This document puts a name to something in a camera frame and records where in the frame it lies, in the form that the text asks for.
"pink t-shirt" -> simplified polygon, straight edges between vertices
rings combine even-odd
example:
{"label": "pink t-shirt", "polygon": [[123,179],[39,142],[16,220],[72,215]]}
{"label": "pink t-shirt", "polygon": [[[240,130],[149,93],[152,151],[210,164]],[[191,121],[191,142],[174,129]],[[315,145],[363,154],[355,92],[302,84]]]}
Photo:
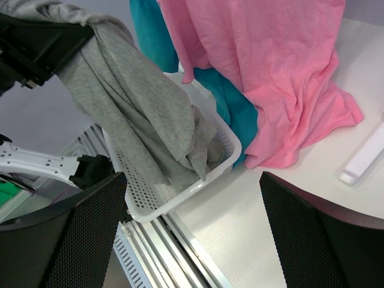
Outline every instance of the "pink t-shirt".
{"label": "pink t-shirt", "polygon": [[158,2],[184,83],[194,67],[214,67],[258,110],[248,168],[292,165],[301,148],[362,121],[353,97],[330,81],[345,0]]}

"white table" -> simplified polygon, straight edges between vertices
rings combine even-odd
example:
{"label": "white table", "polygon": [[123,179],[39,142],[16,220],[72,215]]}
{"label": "white table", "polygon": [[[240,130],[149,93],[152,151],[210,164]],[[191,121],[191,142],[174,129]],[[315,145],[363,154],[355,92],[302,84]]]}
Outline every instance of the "white table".
{"label": "white table", "polygon": [[[343,20],[337,48],[341,64],[334,80],[355,97],[364,121],[302,150],[293,167],[269,171],[332,202],[384,218],[384,161],[353,187],[337,178],[384,112],[384,27]],[[286,286],[260,192],[262,172],[237,167],[177,210],[234,287]]]}

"black mesh panel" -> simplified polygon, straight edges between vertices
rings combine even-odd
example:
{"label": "black mesh panel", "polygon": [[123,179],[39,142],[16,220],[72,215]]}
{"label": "black mesh panel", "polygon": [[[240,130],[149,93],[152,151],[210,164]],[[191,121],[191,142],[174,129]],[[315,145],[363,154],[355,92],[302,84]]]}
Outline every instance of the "black mesh panel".
{"label": "black mesh panel", "polygon": [[268,173],[260,186],[288,288],[348,287],[316,210]]}
{"label": "black mesh panel", "polygon": [[103,286],[126,186],[119,173],[76,205],[43,287]]}

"teal cloth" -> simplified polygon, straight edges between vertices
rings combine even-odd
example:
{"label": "teal cloth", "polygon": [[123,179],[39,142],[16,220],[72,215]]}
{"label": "teal cloth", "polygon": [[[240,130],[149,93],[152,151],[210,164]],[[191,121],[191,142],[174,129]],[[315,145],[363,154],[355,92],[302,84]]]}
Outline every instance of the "teal cloth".
{"label": "teal cloth", "polygon": [[156,0],[130,0],[141,52],[163,72],[179,71],[179,58]]}
{"label": "teal cloth", "polygon": [[[130,0],[133,24],[141,52],[163,72],[175,73],[179,59],[156,0]],[[239,138],[242,152],[234,166],[245,160],[245,149],[257,133],[257,111],[216,69],[193,70],[195,79],[216,99],[217,113]]]}

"white laundry basket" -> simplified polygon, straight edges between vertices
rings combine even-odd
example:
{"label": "white laundry basket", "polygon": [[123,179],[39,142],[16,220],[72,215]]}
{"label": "white laundry basket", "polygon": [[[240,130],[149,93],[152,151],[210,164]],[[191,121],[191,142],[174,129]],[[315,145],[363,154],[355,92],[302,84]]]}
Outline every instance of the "white laundry basket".
{"label": "white laundry basket", "polygon": [[135,169],[135,167],[130,164],[129,159],[127,159],[123,153],[116,148],[109,135],[104,131],[107,148],[109,150],[115,171],[124,172],[128,179],[125,200],[130,214],[138,222],[152,221],[158,216],[170,212],[180,203],[203,189],[216,178],[224,173],[230,172],[232,170],[233,163],[239,158],[241,153],[241,144],[239,139],[216,113],[216,111],[211,111],[212,109],[208,108],[206,100],[198,92],[198,90],[192,85],[183,85],[176,81],[175,83],[177,83],[188,93],[191,103],[196,105],[201,110],[205,119],[218,128],[216,138],[225,147],[226,155],[224,157],[224,161],[207,174],[205,182],[199,180],[183,192],[178,193],[173,187],[170,186],[150,184]]}

